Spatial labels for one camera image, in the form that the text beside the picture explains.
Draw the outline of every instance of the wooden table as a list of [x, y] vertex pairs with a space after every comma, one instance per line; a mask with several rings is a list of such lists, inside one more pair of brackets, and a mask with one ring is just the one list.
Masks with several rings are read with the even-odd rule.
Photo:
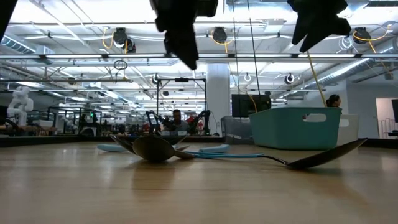
[[[214, 144], [196, 144], [190, 150]], [[316, 152], [233, 146], [294, 160]], [[398, 151], [308, 172], [265, 159], [150, 164], [95, 143], [0, 149], [0, 223], [397, 223]]]

